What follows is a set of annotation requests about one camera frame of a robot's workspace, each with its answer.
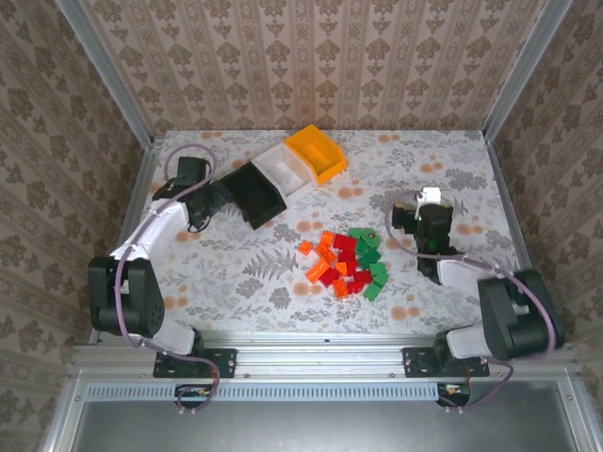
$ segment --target floral tablecloth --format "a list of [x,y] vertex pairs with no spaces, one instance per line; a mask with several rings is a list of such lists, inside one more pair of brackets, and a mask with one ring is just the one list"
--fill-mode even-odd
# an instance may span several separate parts
[[[155,269],[168,315],[202,330],[435,333],[480,318],[476,299],[438,286],[416,271],[416,260],[386,239],[384,212],[411,190],[439,186],[454,206],[451,243],[506,268],[515,250],[481,132],[327,131],[349,161],[346,172],[253,231],[228,204],[200,234],[172,237]],[[220,178],[282,141],[287,131],[169,132],[151,193],[163,184],[167,154],[199,142],[218,157]],[[196,150],[185,155],[199,155]],[[176,158],[171,163],[175,173]],[[383,238],[390,279],[374,302],[362,294],[336,299],[333,288],[308,283],[313,264],[296,248],[323,231],[371,227]],[[396,231],[408,246],[412,237]]]

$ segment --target patterned wallpaper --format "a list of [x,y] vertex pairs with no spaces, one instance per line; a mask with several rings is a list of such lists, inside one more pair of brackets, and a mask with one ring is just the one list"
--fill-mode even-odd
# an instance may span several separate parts
[[53,1],[0,2],[0,450],[36,450],[139,146]]
[[533,262],[577,344],[600,415],[603,2],[574,1],[496,145]]
[[545,0],[84,0],[157,134],[481,128]]

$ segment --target plastic bin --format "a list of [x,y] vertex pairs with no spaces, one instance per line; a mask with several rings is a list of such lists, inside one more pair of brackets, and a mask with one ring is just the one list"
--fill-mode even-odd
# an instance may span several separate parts
[[312,169],[283,142],[259,154],[252,162],[276,186],[287,207],[317,185]]
[[310,166],[320,186],[348,167],[341,148],[315,125],[292,135],[285,144]]
[[254,229],[286,209],[280,191],[252,162],[224,176],[220,181]]

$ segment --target black mounting bracket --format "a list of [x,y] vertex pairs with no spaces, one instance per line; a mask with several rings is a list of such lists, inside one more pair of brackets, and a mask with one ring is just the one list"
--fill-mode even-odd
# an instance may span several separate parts
[[404,374],[407,379],[432,377],[465,378],[488,377],[490,368],[481,358],[466,358],[448,362],[438,360],[433,347],[407,347],[402,349]]
[[[236,348],[206,348],[202,358],[220,370],[220,379],[233,379],[236,371]],[[157,353],[153,377],[156,379],[211,379],[211,369],[203,363],[177,360]]]

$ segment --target purple cable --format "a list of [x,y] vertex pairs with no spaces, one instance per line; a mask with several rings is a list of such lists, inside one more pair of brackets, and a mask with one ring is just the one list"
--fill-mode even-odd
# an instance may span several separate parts
[[166,160],[165,171],[167,172],[168,163],[173,155],[175,155],[176,153],[179,153],[180,151],[183,151],[184,149],[189,149],[189,148],[202,149],[209,154],[212,161],[211,161],[211,168],[210,168],[207,176],[200,183],[195,184],[194,186],[190,186],[189,188],[182,191],[181,193],[178,193],[178,195],[176,195],[175,197],[173,197],[173,198],[167,200],[166,202],[164,202],[163,204],[161,204],[155,211],[155,214],[152,216],[149,216],[147,218],[147,220],[142,224],[139,231],[132,238],[132,242],[131,242],[130,246],[128,246],[125,249],[125,251],[123,252],[122,258],[120,259],[120,262],[118,262],[118,264],[117,264],[117,269],[115,271],[114,296],[115,296],[115,308],[117,311],[117,320],[120,325],[120,332],[122,333],[122,336],[124,337],[126,342],[128,344],[130,344],[130,346],[132,346],[134,348],[147,346],[155,351],[158,351],[159,353],[168,354],[169,356],[172,356],[173,358],[175,358],[177,360],[190,361],[190,362],[196,362],[196,363],[205,363],[205,364],[209,365],[209,367],[212,369],[213,373],[216,376],[215,377],[216,383],[213,385],[213,388],[212,388],[211,392],[209,393],[207,399],[198,407],[198,409],[200,409],[200,408],[204,407],[209,402],[211,397],[213,397],[213,395],[218,391],[218,385],[220,383],[220,370],[218,369],[218,367],[214,363],[212,363],[211,361],[209,361],[205,358],[197,358],[197,357],[192,357],[192,356],[187,356],[187,355],[181,355],[180,353],[174,353],[172,351],[167,351],[166,349],[164,349],[162,347],[157,347],[152,343],[146,344],[146,339],[140,339],[137,342],[134,341],[130,337],[128,330],[125,326],[125,320],[123,318],[123,306],[122,306],[123,267],[125,265],[125,262],[127,261],[128,256],[131,254],[131,252],[134,250],[134,247],[140,241],[140,238],[144,235],[144,233],[147,231],[147,229],[149,229],[151,224],[153,224],[153,222],[158,218],[158,216],[162,212],[164,212],[166,209],[168,209],[168,207],[170,207],[175,202],[178,202],[178,200],[185,197],[187,194],[195,191],[198,188],[201,188],[206,182],[208,182],[213,173],[213,169],[216,167],[216,156],[214,155],[214,153],[209,148],[204,146],[203,144],[194,143],[194,144],[185,144],[183,146],[179,146],[176,149],[174,149],[168,156],[168,159]]

